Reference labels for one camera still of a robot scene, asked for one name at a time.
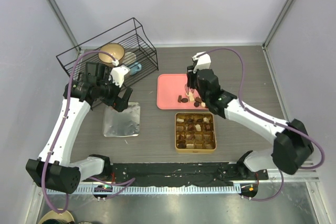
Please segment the pink tray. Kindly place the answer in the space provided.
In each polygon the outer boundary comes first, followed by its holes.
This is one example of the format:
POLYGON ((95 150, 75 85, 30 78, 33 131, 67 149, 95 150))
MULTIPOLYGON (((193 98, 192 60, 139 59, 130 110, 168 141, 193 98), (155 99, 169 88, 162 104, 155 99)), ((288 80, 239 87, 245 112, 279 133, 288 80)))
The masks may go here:
POLYGON ((207 110, 199 105, 194 106, 194 101, 189 101, 186 95, 185 73, 161 74, 157 85, 157 107, 161 110, 207 110))

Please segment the gold chocolate box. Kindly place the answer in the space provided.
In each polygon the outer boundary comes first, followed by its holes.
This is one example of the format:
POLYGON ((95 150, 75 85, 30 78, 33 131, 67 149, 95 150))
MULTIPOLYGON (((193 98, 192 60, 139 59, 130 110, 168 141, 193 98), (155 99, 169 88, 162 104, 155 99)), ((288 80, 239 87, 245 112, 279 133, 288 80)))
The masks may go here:
POLYGON ((214 116, 211 113, 177 113, 174 133, 178 153, 210 154, 217 149, 214 116))

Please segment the metal tongs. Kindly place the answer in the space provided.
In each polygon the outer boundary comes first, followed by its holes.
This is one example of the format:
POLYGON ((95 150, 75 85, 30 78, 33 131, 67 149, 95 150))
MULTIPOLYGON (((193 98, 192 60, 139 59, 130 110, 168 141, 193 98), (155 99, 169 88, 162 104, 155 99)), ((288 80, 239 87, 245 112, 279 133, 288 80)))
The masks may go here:
POLYGON ((185 85, 185 93, 188 97, 193 96, 194 89, 190 88, 188 85, 185 85))

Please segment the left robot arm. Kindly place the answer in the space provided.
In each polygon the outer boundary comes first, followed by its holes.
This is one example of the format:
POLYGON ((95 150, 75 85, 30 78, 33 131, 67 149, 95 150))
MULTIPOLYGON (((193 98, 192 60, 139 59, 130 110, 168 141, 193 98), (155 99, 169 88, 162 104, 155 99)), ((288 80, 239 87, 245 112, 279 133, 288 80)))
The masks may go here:
POLYGON ((122 112, 128 107, 132 93, 127 88, 119 97, 130 69, 124 65, 110 68, 102 63, 88 62, 85 69, 75 74, 66 84, 60 115, 52 134, 37 159, 29 159, 26 170, 39 187, 72 194, 79 183, 91 176, 105 182, 112 174, 106 156, 92 154, 71 163, 72 148, 80 126, 96 100, 122 112))

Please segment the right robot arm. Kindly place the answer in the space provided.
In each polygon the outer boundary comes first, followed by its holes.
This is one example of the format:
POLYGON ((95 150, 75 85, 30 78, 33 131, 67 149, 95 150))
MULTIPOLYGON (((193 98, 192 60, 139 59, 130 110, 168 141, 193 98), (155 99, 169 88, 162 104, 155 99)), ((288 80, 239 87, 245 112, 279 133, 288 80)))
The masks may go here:
POLYGON ((187 87, 198 92, 211 113, 247 127, 272 144, 268 150, 248 151, 238 160, 237 173, 242 179, 250 179, 257 171, 270 168, 293 175, 313 153, 301 121, 287 122, 248 108, 237 96, 220 87, 211 69, 188 66, 186 75, 187 87))

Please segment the silver box lid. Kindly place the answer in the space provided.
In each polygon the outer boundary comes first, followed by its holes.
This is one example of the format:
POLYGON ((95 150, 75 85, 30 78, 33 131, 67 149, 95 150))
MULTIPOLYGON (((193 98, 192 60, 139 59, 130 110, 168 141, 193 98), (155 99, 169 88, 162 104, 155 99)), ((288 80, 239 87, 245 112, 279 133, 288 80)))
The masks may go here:
POLYGON ((140 110, 138 102, 129 102, 122 112, 110 106, 104 111, 102 134, 104 137, 133 137, 140 133, 140 110))

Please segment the blue cup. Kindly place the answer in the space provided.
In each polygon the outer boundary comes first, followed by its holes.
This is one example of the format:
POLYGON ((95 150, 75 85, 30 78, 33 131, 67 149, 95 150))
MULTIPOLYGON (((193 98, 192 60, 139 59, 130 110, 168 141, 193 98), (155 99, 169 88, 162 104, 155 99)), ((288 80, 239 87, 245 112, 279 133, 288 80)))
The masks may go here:
POLYGON ((130 69, 130 75, 135 75, 142 70, 142 65, 139 62, 134 62, 128 66, 130 69))

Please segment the gold bowl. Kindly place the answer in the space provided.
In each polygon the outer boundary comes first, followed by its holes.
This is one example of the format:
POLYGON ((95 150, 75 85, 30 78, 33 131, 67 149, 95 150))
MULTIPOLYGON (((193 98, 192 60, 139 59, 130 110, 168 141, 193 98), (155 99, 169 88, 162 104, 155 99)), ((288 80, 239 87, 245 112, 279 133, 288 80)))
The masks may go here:
MULTIPOLYGON (((118 60, 119 63, 123 61, 124 54, 125 54, 124 47, 117 43, 106 44, 100 48, 100 51, 109 53, 110 55, 114 57, 115 60, 118 60)), ((98 53, 98 57, 104 63, 112 63, 112 58, 103 53, 98 53)))

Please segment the round object bottom left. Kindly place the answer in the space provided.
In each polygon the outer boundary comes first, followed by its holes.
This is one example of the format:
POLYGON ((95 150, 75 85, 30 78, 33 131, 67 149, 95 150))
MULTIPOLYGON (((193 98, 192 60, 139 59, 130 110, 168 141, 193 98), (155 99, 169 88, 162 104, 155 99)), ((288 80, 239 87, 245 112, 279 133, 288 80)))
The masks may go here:
POLYGON ((38 224, 43 223, 75 223, 73 215, 69 211, 64 211, 58 214, 54 211, 49 211, 37 222, 38 224))

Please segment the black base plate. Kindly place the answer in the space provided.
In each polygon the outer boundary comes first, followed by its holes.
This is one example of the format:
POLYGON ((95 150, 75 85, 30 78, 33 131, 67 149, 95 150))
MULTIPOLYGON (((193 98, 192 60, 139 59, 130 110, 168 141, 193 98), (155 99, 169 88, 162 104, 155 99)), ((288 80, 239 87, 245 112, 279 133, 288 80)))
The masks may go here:
POLYGON ((254 173, 228 162, 114 163, 107 175, 95 177, 106 182, 114 178, 116 183, 134 178, 132 185, 139 187, 231 186, 236 180, 269 178, 265 169, 254 173))

